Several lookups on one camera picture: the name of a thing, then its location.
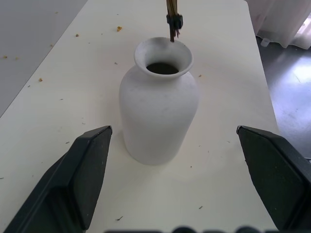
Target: vase opening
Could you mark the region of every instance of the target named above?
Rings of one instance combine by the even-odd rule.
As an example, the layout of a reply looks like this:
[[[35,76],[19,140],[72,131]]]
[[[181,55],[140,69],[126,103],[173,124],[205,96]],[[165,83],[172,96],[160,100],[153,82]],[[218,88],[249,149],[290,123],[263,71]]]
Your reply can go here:
[[[177,78],[193,64],[191,51],[181,42],[155,37],[141,42],[135,50],[136,66],[157,79]]]

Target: vase body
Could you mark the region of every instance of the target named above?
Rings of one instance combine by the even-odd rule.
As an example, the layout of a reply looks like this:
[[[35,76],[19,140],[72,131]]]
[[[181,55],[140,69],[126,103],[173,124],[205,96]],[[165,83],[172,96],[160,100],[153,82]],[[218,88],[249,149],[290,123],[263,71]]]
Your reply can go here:
[[[119,91],[125,145],[139,162],[163,164],[178,153],[198,107],[198,88],[188,72],[192,54],[178,41],[156,37],[140,43],[134,59]],[[147,67],[154,63],[178,72],[151,72]]]

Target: table surface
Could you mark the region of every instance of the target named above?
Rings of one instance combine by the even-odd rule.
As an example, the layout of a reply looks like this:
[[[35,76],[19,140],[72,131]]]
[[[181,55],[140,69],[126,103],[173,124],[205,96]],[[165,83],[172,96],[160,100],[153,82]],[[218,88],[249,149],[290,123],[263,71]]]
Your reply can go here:
[[[104,125],[113,135],[89,233],[275,229],[236,135],[238,125],[278,133],[247,4],[179,0],[178,11],[180,41],[193,53],[190,72],[201,91],[178,155],[162,166],[132,159],[118,104],[135,47],[169,36],[165,1],[89,0],[0,119],[1,232],[75,138]]]

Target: debris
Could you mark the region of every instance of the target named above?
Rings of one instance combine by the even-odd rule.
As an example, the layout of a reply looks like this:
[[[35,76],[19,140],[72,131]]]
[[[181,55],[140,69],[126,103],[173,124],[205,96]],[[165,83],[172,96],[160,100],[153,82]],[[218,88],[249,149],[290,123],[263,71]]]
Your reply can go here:
[[[118,218],[118,219],[116,219],[116,221],[120,221],[120,220],[121,220],[121,218],[123,218],[123,216],[122,216],[122,217],[120,217],[120,218]]]

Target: white curtain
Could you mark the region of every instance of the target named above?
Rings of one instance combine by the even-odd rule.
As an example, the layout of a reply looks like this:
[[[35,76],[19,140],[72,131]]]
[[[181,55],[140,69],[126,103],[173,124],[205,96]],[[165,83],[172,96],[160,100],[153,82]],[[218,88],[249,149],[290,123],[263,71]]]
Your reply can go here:
[[[311,47],[311,0],[245,0],[255,34],[284,48]]]

